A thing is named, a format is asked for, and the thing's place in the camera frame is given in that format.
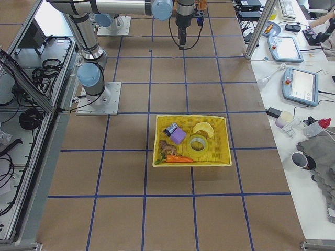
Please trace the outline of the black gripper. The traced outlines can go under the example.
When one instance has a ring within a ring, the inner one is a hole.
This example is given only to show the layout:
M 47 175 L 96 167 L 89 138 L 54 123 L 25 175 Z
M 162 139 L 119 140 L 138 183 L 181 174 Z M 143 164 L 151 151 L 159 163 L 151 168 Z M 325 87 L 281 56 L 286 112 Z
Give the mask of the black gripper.
M 178 26 L 178 39 L 179 39 L 179 49 L 183 50 L 184 46 L 186 45 L 186 38 L 187 38 L 187 32 L 186 32 L 186 27 L 180 27 Z

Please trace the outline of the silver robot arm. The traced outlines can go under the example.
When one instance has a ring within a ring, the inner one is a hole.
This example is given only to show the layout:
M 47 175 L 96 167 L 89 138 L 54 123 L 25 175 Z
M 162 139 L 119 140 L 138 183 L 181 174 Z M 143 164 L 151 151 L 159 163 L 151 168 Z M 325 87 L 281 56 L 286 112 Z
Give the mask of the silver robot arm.
M 177 1 L 175 23 L 178 41 L 174 43 L 180 50 L 187 50 L 185 47 L 187 28 L 191 25 L 196 13 L 194 6 L 194 1 Z M 118 1 L 113 12 L 153 16 L 159 21 L 166 21 L 171 19 L 173 7 L 174 1 Z
M 171 17 L 173 1 L 49 1 L 52 7 L 63 13 L 81 49 L 84 63 L 79 67 L 77 77 L 86 91 L 90 105 L 108 103 L 110 91 L 104 80 L 107 54 L 99 45 L 97 35 L 90 21 L 92 14 L 138 14 L 153 16 L 158 20 Z

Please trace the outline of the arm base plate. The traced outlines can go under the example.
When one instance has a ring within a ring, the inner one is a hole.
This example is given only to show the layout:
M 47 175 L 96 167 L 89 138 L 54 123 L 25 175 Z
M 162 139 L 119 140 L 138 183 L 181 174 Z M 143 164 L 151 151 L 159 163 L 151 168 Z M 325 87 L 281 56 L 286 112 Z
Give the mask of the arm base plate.
M 130 31 L 130 16 L 118 16 L 112 20 L 112 23 L 108 27 L 99 26 L 97 30 L 98 36 L 128 36 Z
M 105 90 L 95 102 L 93 96 L 79 100 L 75 113 L 79 116 L 117 115 L 121 82 L 106 82 Z

